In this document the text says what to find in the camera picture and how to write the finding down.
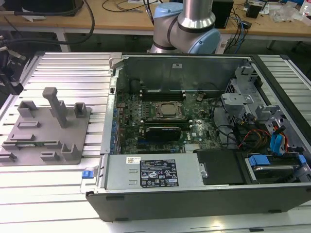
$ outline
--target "circuit board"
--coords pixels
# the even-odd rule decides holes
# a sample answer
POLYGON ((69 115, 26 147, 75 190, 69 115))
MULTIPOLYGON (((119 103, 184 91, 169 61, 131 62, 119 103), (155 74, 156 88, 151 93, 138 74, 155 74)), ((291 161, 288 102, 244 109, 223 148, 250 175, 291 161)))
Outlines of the circuit board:
MULTIPOLYGON (((121 154, 192 153, 196 149, 220 148, 221 141, 209 118, 211 99, 198 101, 198 95, 199 93, 192 92, 186 93, 183 101, 152 102, 142 101, 137 95, 119 94, 117 108, 121 154), (165 142, 146 140, 142 134, 143 121, 163 120, 165 116, 165 119, 175 119, 175 125, 182 129, 179 139, 165 142)), ((153 123, 153 126, 167 125, 164 122, 153 123)))

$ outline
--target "power supply label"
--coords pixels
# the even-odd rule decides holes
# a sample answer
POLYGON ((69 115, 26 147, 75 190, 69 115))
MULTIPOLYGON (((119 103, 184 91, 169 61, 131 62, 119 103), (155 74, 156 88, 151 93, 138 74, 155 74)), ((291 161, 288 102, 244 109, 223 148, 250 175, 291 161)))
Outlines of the power supply label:
POLYGON ((143 188, 179 186, 175 160, 141 160, 140 186, 143 188))

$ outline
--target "gray plastic fixture plate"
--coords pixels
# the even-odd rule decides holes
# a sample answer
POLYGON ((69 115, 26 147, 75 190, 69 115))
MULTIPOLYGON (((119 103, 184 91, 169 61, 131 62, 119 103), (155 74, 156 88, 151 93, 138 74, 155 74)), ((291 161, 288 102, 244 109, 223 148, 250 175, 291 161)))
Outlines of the gray plastic fixture plate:
POLYGON ((91 108, 86 107, 86 117, 76 118, 73 107, 67 107, 67 127, 64 129, 60 127, 57 118, 52 116, 50 109, 51 108, 49 107, 37 108, 37 110, 32 111, 34 117, 23 118, 22 116, 19 116, 6 142, 13 142, 9 139, 13 135, 21 134, 33 134, 35 136, 34 140, 22 145, 22 147, 19 147, 19 149, 1 149, 1 153, 11 152, 17 158, 14 162, 10 160, 7 162, 1 161, 0 166, 73 165, 80 163, 88 122, 91 114, 91 108), (39 127, 22 129, 17 127, 19 123, 27 121, 38 121, 39 127), (48 149, 45 146, 38 146, 38 144, 36 144, 36 142, 42 141, 60 141, 61 144, 65 143, 69 150, 71 149, 72 145, 75 144, 78 152, 72 159, 65 160, 61 153, 61 148, 48 149), (44 151, 55 151, 58 155, 58 160, 49 158, 43 160, 41 158, 41 152, 44 151))

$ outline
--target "motherboard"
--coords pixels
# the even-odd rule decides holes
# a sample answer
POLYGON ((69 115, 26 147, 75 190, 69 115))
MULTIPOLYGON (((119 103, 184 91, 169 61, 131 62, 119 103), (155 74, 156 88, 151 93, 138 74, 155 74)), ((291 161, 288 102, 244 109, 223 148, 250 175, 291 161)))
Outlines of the motherboard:
POLYGON ((118 140, 121 154, 192 153, 222 146, 210 112, 215 99, 185 93, 182 101, 146 101, 119 93, 118 140))

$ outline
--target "barcode sticker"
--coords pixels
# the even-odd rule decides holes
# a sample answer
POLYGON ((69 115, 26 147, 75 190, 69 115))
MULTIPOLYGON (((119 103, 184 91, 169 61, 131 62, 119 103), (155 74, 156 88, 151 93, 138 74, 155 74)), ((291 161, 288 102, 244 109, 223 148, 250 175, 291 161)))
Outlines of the barcode sticker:
POLYGON ((126 157, 126 163, 127 164, 139 164, 140 157, 126 157))

